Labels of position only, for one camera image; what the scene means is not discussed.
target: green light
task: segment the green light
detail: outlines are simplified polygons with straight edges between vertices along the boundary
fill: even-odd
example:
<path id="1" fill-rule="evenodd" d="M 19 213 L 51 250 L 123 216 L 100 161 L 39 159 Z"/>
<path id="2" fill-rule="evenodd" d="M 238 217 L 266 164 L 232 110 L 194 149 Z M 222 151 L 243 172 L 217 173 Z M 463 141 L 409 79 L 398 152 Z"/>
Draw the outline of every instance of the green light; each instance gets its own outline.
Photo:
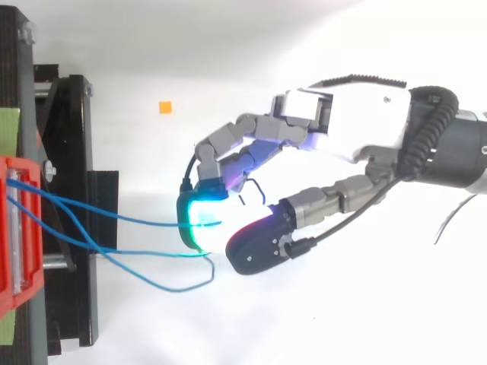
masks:
<path id="1" fill-rule="evenodd" d="M 236 195 L 220 201 L 195 200 L 188 209 L 191 224 L 221 221 L 213 227 L 190 228 L 193 242 L 208 252 L 224 252 L 228 240 L 238 230 L 272 213 L 265 205 L 242 205 Z"/>

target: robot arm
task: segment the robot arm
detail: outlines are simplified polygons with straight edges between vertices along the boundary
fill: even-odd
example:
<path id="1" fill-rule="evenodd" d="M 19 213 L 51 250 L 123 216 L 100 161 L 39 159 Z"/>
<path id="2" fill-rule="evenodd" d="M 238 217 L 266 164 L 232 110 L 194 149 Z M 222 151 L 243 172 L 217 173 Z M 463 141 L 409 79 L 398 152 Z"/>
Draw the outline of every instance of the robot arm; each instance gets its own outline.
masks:
<path id="1" fill-rule="evenodd" d="M 368 146 L 400 148 L 410 102 L 405 84 L 355 77 L 319 86 L 278 95 L 269 115 L 243 114 L 198 143 L 199 181 L 240 191 L 253 170 L 286 146 L 325 148 L 351 162 L 367 158 L 363 149 Z M 222 158 L 244 137 L 255 141 Z"/>
<path id="2" fill-rule="evenodd" d="M 293 242 L 295 230 L 339 212 L 361 214 L 403 179 L 487 191 L 485 117 L 458 111 L 446 89 L 405 86 L 356 76 L 321 81 L 278 95 L 269 115 L 244 114 L 196 146 L 195 190 L 223 197 L 286 146 L 368 160 L 363 175 L 284 198 L 269 206 L 271 215 L 238 231 L 226 248 L 236 271 L 257 273 L 308 252 L 331 233 Z M 243 137 L 255 141 L 225 157 Z"/>

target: red clamp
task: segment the red clamp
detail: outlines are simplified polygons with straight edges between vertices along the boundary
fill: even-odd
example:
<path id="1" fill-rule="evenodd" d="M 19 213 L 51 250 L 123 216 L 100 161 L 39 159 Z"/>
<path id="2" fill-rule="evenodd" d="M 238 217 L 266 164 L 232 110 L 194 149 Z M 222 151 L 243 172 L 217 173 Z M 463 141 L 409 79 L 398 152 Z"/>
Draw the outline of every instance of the red clamp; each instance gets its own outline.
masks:
<path id="1" fill-rule="evenodd" d="M 7 187 L 7 178 L 40 189 L 40 166 L 0 157 L 0 318 L 44 285 L 42 228 L 7 200 L 17 200 L 40 219 L 40 196 Z"/>

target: black metal frame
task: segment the black metal frame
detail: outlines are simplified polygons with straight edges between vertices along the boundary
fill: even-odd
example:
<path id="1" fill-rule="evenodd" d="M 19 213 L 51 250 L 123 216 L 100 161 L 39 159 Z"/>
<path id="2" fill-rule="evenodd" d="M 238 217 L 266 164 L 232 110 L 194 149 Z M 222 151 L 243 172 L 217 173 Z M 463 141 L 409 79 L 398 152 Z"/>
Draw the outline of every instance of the black metal frame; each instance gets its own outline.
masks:
<path id="1" fill-rule="evenodd" d="M 118 172 L 93 171 L 88 82 L 81 75 L 59 78 L 57 65 L 34 67 L 32 47 L 19 37 L 27 21 L 15 7 L 0 6 L 0 107 L 21 110 L 18 156 L 36 160 L 41 166 L 48 158 L 53 163 L 57 175 L 52 182 L 44 176 L 43 189 L 117 211 Z M 47 97 L 34 98 L 34 77 L 37 82 L 51 83 Z M 83 240 L 55 205 L 43 200 L 42 207 L 45 223 Z M 115 220 L 79 208 L 72 210 L 97 242 L 116 248 Z M 61 354 L 62 339 L 79 338 L 82 347 L 97 340 L 94 253 L 45 233 L 43 250 L 45 254 L 62 253 L 67 268 L 45 270 L 45 287 L 17 309 L 14 345 L 0 347 L 2 365 L 46 365 L 48 352 Z"/>
<path id="2" fill-rule="evenodd" d="M 26 22 L 17 8 L 0 6 L 0 107 L 21 110 L 17 155 L 37 160 L 32 46 L 19 38 Z M 0 347 L 2 365 L 47 364 L 45 313 L 42 289 L 17 309 L 14 345 Z"/>
<path id="3" fill-rule="evenodd" d="M 36 65 L 35 78 L 46 79 L 51 65 Z M 88 81 L 80 75 L 54 77 L 47 98 L 37 98 L 37 128 L 42 131 L 46 155 L 58 173 L 45 189 L 66 198 L 110 211 L 118 208 L 118 172 L 93 171 L 91 157 L 90 98 Z M 87 232 L 104 246 L 116 247 L 116 221 L 81 208 L 72 208 Z M 64 234 L 84 241 L 70 218 L 56 207 L 43 204 L 43 220 L 62 227 Z M 79 338 L 82 347 L 98 338 L 97 269 L 94 252 L 67 246 L 43 234 L 44 253 L 65 256 L 68 269 L 45 270 L 46 317 L 49 355 L 61 354 L 60 340 Z"/>

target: metal rod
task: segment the metal rod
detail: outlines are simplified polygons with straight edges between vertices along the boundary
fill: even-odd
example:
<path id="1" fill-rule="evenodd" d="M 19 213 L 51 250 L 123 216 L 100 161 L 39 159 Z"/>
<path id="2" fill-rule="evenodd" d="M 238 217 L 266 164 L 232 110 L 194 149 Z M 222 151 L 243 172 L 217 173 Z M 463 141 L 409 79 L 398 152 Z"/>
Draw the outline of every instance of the metal rod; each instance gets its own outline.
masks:
<path id="1" fill-rule="evenodd" d="M 51 88 L 50 82 L 36 82 L 33 85 L 34 92 L 36 94 L 36 98 L 46 99 L 47 95 L 49 95 L 49 89 Z"/>
<path id="2" fill-rule="evenodd" d="M 62 253 L 48 253 L 43 257 L 44 270 L 68 268 L 68 264 Z"/>

